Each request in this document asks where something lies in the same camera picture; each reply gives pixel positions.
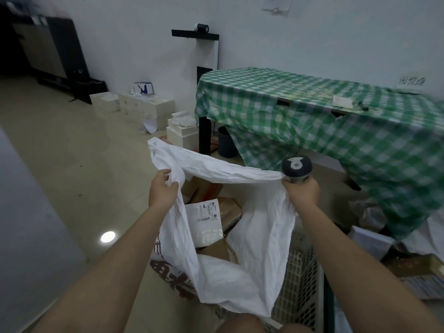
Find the forearm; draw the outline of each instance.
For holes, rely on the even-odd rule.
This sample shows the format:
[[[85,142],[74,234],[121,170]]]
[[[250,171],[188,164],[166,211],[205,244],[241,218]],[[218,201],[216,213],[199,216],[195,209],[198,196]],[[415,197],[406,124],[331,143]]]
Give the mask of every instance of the forearm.
[[[441,332],[424,304],[318,207],[302,206],[298,212],[353,331]]]
[[[123,332],[164,217],[147,209],[34,332]]]

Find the person's left hand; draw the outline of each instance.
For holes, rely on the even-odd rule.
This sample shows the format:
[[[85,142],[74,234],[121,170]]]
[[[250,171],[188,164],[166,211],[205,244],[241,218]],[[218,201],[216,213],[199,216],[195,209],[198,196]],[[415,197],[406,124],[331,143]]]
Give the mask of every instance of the person's left hand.
[[[171,173],[170,169],[157,172],[153,181],[151,181],[150,196],[148,198],[148,206],[150,208],[157,208],[165,214],[174,205],[179,190],[178,182],[173,182],[170,187],[165,184],[169,173]]]

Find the blue and white box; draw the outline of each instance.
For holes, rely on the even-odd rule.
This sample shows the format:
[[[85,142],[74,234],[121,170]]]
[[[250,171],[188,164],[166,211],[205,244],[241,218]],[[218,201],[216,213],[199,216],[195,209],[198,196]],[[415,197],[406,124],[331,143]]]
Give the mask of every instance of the blue and white box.
[[[134,94],[136,96],[152,95],[153,94],[153,84],[149,83],[149,82],[134,83],[133,90],[134,90]]]

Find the black shelf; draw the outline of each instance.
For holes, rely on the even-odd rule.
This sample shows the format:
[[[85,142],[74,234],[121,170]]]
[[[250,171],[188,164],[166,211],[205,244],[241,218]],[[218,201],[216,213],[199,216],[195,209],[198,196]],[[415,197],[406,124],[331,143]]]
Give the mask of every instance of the black shelf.
[[[197,31],[192,31],[192,30],[172,29],[171,33],[174,37],[198,38],[198,39],[207,39],[210,41],[219,40],[219,34],[199,33]]]

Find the black table leg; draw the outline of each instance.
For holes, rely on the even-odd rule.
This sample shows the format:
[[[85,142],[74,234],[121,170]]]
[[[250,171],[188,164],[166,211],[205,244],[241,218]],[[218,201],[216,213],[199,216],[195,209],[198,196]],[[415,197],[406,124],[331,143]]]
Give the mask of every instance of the black table leg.
[[[199,118],[199,153],[209,155],[211,152],[211,120]]]

